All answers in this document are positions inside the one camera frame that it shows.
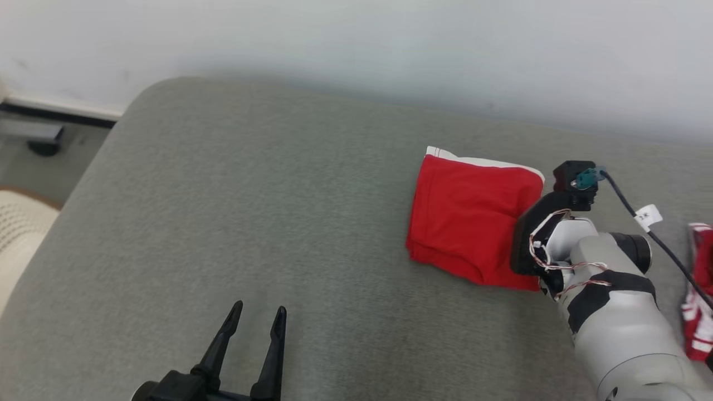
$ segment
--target white stripe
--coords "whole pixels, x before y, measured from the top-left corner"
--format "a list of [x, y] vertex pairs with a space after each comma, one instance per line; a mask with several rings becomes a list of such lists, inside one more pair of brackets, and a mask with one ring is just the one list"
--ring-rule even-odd
[[693, 334], [693, 337], [713, 342], [713, 318], [711, 318], [710, 314], [701, 314], [701, 320], [698, 322], [696, 333]]
[[706, 223], [690, 223], [688, 225], [692, 230], [695, 231], [708, 231], [713, 230], [713, 227], [707, 225]]
[[713, 344], [706, 344], [705, 342], [700, 342], [693, 340], [691, 342], [691, 346], [698, 350], [698, 351], [703, 351], [703, 352], [711, 352], [713, 350]]
[[683, 311], [683, 320], [687, 322], [696, 320], [696, 316], [698, 316], [698, 308]]
[[435, 156], [437, 158], [444, 158], [446, 160], [458, 161], [461, 163], [471, 164], [473, 166], [480, 166], [480, 167], [524, 168], [527, 171], [537, 174], [540, 177], [540, 179], [542, 180], [542, 182], [543, 183], [545, 182], [545, 176], [537, 168], [521, 166], [519, 164], [513, 164], [513, 163], [506, 163], [504, 161], [490, 160], [487, 158], [468, 158], [468, 157], [459, 158], [458, 156], [452, 154], [451, 152], [445, 151], [445, 150], [437, 148], [435, 146], [427, 147], [426, 155], [431, 155], [431, 156]]
[[701, 298], [700, 295], [696, 294], [696, 295], [695, 295], [695, 302], [696, 302], [696, 305], [698, 305], [698, 308], [701, 309], [701, 313], [703, 313], [703, 314], [706, 315], [708, 318], [710, 318], [710, 317], [711, 317], [711, 314], [712, 314], [712, 312], [711, 312], [711, 307], [708, 306], [708, 304], [706, 303], [706, 300], [703, 299], [703, 298]]

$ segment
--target gray robot arm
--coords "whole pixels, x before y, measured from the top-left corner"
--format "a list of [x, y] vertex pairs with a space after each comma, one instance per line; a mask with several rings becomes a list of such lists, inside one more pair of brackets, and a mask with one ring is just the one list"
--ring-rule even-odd
[[597, 400], [713, 400], [656, 306], [653, 285], [612, 235], [580, 238], [570, 261], [580, 267], [563, 273], [555, 299]]
[[511, 269], [539, 276], [558, 304], [597, 400], [713, 400], [644, 276], [648, 242], [598, 233], [588, 219], [571, 216], [594, 203], [596, 181], [581, 182], [594, 167], [568, 161], [555, 169], [554, 191], [518, 220]]

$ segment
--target white chair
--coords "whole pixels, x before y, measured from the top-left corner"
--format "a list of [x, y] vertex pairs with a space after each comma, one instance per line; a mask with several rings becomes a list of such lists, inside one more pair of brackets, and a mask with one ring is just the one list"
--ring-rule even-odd
[[59, 207], [25, 191], [0, 187], [0, 317]]

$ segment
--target red cloth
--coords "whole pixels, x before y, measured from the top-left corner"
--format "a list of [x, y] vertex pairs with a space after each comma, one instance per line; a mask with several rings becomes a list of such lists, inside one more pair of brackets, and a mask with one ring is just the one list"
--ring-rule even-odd
[[[713, 296], [713, 228], [701, 223], [693, 223], [690, 228], [693, 278], [708, 296]], [[691, 360], [705, 360], [713, 350], [713, 315], [690, 284], [682, 309], [686, 355]]]
[[543, 179], [522, 166], [475, 166], [426, 155], [406, 239], [411, 259], [482, 285], [539, 290], [537, 277], [510, 269], [510, 251], [518, 217], [542, 189]]

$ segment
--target gray fabric surface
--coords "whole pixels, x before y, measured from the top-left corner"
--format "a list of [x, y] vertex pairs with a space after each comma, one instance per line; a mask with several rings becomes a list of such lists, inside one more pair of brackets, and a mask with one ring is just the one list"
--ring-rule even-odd
[[[554, 303], [409, 261], [427, 145], [539, 168], [605, 164], [688, 255], [710, 221], [710, 147], [664, 146], [247, 83], [184, 78], [113, 129], [0, 323], [0, 398], [128, 400], [188, 371], [245, 302], [222, 370], [248, 392], [280, 305], [285, 400], [591, 400]], [[588, 215], [637, 233], [605, 184]], [[649, 276], [679, 327], [682, 276]]]

